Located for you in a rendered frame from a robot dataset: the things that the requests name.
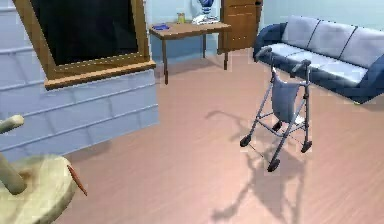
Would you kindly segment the brown wooden side table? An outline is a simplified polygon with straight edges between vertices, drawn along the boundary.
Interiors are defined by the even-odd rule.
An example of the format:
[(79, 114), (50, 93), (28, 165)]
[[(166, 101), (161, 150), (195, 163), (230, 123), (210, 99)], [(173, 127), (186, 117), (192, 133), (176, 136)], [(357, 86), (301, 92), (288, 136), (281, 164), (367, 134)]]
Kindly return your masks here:
[(149, 29), (149, 33), (158, 38), (162, 43), (162, 61), (163, 61), (163, 74), (165, 84), (169, 83), (168, 74), (168, 58), (167, 58), (167, 40), (177, 40), (186, 37), (203, 36), (202, 41), (202, 55), (206, 57), (206, 36), (208, 34), (218, 33), (223, 36), (223, 44), (219, 49), (219, 53), (224, 54), (223, 68), (228, 69), (228, 33), (231, 31), (231, 26), (222, 22), (204, 25), (195, 25), (192, 23), (167, 23), (168, 29), (156, 30), (154, 27)]

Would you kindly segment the grey wheeled walker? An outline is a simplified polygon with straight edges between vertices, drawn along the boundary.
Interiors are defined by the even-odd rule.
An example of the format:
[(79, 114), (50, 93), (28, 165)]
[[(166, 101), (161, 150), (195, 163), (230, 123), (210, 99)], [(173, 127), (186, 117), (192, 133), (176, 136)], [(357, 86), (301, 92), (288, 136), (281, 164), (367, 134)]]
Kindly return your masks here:
[(252, 140), (252, 135), (256, 125), (260, 124), (274, 135), (281, 138), (280, 143), (273, 157), (269, 160), (268, 172), (273, 172), (280, 164), (278, 155), (291, 133), (302, 129), (305, 132), (304, 140), (301, 142), (301, 152), (307, 152), (312, 141), (309, 139), (309, 86), (311, 61), (304, 59), (297, 63), (290, 77), (294, 78), (299, 70), (304, 70), (306, 79), (303, 82), (285, 82), (280, 79), (274, 66), (274, 56), (272, 48), (269, 46), (262, 47), (255, 54), (255, 61), (258, 62), (262, 56), (270, 55), (270, 71), (271, 79), (268, 89), (261, 102), (260, 108), (253, 121), (249, 133), (240, 141), (241, 147), (246, 147)]

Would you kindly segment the white papers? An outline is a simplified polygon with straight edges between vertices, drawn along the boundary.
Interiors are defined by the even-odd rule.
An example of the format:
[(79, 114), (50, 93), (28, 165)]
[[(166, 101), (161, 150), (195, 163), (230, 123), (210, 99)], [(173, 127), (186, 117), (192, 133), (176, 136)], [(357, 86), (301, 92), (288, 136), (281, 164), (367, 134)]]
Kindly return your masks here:
[(216, 17), (209, 15), (199, 15), (192, 20), (192, 23), (195, 25), (213, 24), (218, 22), (219, 20)]

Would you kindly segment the brown wooden cupboard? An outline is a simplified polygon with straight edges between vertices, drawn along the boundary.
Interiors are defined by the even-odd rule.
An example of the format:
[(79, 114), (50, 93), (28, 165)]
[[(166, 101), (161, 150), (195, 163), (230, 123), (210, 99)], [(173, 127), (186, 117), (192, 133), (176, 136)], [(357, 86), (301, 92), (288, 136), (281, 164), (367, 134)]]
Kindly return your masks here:
[(263, 0), (221, 0), (220, 21), (231, 26), (227, 34), (218, 36), (217, 53), (250, 48), (259, 29)]

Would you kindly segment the blue and white vase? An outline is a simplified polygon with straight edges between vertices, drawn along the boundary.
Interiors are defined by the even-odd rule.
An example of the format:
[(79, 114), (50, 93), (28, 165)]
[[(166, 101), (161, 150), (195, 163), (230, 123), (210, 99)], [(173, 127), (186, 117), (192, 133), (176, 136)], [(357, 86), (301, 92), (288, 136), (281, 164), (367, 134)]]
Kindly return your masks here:
[(213, 6), (214, 0), (198, 0), (201, 5), (202, 14), (209, 15)]

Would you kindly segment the orange pencil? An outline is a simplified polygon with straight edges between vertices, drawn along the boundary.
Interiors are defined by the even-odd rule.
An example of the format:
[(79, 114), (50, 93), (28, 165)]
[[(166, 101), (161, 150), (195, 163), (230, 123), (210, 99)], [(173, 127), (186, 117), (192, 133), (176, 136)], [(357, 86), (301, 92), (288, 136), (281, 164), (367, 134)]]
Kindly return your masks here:
[(77, 187), (83, 192), (83, 194), (85, 196), (88, 196), (88, 192), (87, 190), (85, 189), (85, 187), (83, 186), (83, 184), (81, 183), (80, 181), (80, 178), (79, 176), (77, 175), (76, 171), (74, 170), (74, 168), (71, 166), (71, 165), (67, 165), (67, 168), (72, 176), (72, 179), (74, 180), (74, 182), (76, 183)]

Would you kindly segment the wood framed black fireplace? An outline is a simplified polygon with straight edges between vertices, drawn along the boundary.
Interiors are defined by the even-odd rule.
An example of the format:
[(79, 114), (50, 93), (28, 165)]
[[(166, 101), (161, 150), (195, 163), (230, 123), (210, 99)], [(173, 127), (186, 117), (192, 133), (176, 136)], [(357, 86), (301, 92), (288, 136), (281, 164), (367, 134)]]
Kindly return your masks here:
[(144, 0), (12, 0), (48, 90), (156, 67)]

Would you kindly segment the blue and grey sofa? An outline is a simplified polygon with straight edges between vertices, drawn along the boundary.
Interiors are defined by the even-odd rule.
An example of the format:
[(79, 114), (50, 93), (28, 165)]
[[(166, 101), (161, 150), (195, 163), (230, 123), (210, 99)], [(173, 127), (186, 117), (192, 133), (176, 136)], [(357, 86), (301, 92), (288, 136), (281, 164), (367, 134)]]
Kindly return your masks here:
[(260, 31), (253, 48), (263, 47), (262, 62), (290, 72), (307, 59), (312, 83), (359, 104), (384, 93), (384, 31), (291, 16)]

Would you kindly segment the beige round wooden stool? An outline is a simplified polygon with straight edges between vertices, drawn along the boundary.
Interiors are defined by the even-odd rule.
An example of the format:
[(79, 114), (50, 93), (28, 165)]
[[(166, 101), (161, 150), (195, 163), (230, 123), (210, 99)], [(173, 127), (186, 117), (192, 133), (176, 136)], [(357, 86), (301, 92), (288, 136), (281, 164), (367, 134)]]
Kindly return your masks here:
[(0, 152), (0, 224), (53, 224), (77, 189), (70, 169), (63, 156), (9, 162)]

